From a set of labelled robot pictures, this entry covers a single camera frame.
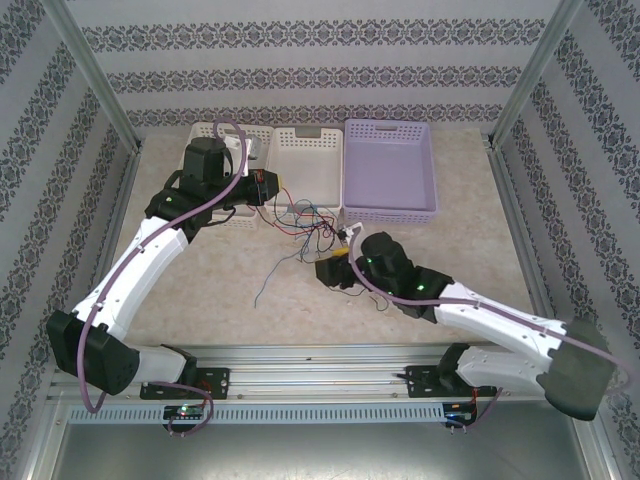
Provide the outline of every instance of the basket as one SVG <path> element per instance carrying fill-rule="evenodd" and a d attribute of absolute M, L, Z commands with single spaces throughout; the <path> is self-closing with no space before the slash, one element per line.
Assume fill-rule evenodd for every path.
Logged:
<path fill-rule="evenodd" d="M 271 136 L 273 134 L 272 127 L 262 127 L 258 125 L 240 125 L 240 128 L 244 130 L 247 135 L 255 135 L 262 140 L 262 146 L 260 147 L 260 154 L 257 160 L 250 160 L 250 168 L 265 168 L 267 164 L 267 158 L 269 156 L 269 144 L 271 143 Z M 238 138 L 235 133 L 235 129 L 228 123 L 221 123 L 218 125 L 218 135 L 229 135 Z M 187 145 L 191 143 L 196 137 L 213 137 L 213 123 L 199 122 L 193 125 Z M 228 213 L 216 213 L 214 212 L 211 220 L 214 222 L 224 220 L 227 218 Z M 231 217 L 226 223 L 221 224 L 221 227 L 236 227 L 247 228 L 255 230 L 260 223 L 260 217 L 255 210 L 250 210 L 246 205 L 239 205 L 236 207 L 236 214 Z"/>
<path fill-rule="evenodd" d="M 347 223 L 426 224 L 437 215 L 426 123 L 347 120 L 344 150 Z"/>
<path fill-rule="evenodd" d="M 268 169 L 282 178 L 293 201 L 308 200 L 336 217 L 342 208 L 343 133 L 333 128 L 276 128 L 269 150 Z M 275 221 L 274 202 L 267 211 Z M 295 219 L 286 195 L 277 196 L 275 212 L 286 223 Z"/>

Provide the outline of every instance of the purple plastic basket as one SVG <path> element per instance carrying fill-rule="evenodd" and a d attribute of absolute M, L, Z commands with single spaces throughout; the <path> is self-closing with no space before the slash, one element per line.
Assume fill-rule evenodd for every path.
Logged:
<path fill-rule="evenodd" d="M 347 120 L 343 199 L 349 223 L 429 223 L 438 213 L 429 126 Z"/>

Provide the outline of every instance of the striped wall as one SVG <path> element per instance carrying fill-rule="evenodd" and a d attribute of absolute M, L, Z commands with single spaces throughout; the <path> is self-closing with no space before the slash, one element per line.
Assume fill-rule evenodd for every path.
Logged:
<path fill-rule="evenodd" d="M 141 135 L 230 115 L 491 130 L 558 0 L 76 0 Z"/>
<path fill-rule="evenodd" d="M 585 1 L 502 146 L 553 308 L 640 369 L 639 0 Z M 640 478 L 640 385 L 601 408 Z"/>
<path fill-rule="evenodd" d="M 95 279 L 129 152 L 36 0 L 0 1 L 0 479 L 49 383 L 44 322 Z"/>

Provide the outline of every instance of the tangled wires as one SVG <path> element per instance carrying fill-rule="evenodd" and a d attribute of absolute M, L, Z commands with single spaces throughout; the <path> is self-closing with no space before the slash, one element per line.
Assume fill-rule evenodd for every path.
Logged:
<path fill-rule="evenodd" d="M 288 255 L 286 257 L 281 258 L 278 261 L 278 263 L 275 264 L 271 272 L 269 272 L 269 275 L 267 275 L 267 278 L 265 279 L 262 285 L 262 288 L 260 289 L 260 291 L 258 292 L 258 294 L 253 300 L 254 308 L 257 308 L 258 298 L 266 288 L 269 278 L 271 278 L 273 273 L 276 271 L 276 269 L 282 262 L 290 258 L 298 257 L 298 261 L 300 262 L 308 263 L 308 264 L 313 263 L 313 261 L 308 260 L 306 256 L 311 251 L 311 242 L 313 240 L 314 235 L 316 236 L 315 254 L 318 257 L 320 257 L 322 253 L 331 251 L 336 244 L 336 239 L 338 239 L 338 232 L 336 229 L 336 227 L 338 226 L 338 217 L 336 217 L 335 214 L 333 214 L 330 210 L 326 208 L 325 210 L 327 210 L 328 214 L 320 214 L 320 212 L 318 211 L 318 207 L 316 207 L 310 200 L 302 199 L 302 200 L 298 200 L 297 202 L 294 202 L 293 199 L 291 198 L 291 194 L 287 191 L 287 189 L 283 188 L 282 190 L 287 194 L 289 203 L 293 210 L 291 214 L 293 216 L 293 223 L 287 223 L 286 221 L 283 220 L 287 214 L 278 215 L 277 213 L 278 196 L 277 195 L 274 198 L 274 202 L 273 202 L 273 218 L 274 218 L 273 223 L 268 221 L 266 218 L 264 218 L 260 209 L 257 209 L 258 214 L 260 215 L 260 218 L 262 218 L 262 220 L 265 223 L 271 225 L 274 228 L 277 228 L 278 230 L 285 233 L 286 235 L 293 236 L 296 238 L 296 240 L 298 238 L 304 238 L 304 243 L 302 244 L 302 246 L 297 252 L 293 253 L 292 255 Z M 299 204 L 303 202 L 308 203 L 308 205 L 302 209 L 299 209 Z M 324 247 L 321 246 L 321 242 L 323 239 L 326 239 L 328 241 L 328 245 L 325 245 Z"/>

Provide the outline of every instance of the black mounting bracket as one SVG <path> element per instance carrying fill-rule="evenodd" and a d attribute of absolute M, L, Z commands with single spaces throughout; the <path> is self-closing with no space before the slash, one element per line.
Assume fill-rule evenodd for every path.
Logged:
<path fill-rule="evenodd" d="M 452 382 L 448 386 L 442 385 L 436 365 L 409 365 L 405 368 L 405 374 L 398 377 L 407 381 L 409 398 L 471 397 L 473 394 L 473 387 L 457 375 L 458 382 Z M 477 391 L 478 397 L 493 397 L 497 389 L 479 387 Z"/>
<path fill-rule="evenodd" d="M 198 368 L 192 386 L 206 390 L 214 400 L 226 400 L 229 392 L 228 368 Z M 179 388 L 166 388 L 152 383 L 140 387 L 142 400 L 203 400 L 202 395 Z"/>

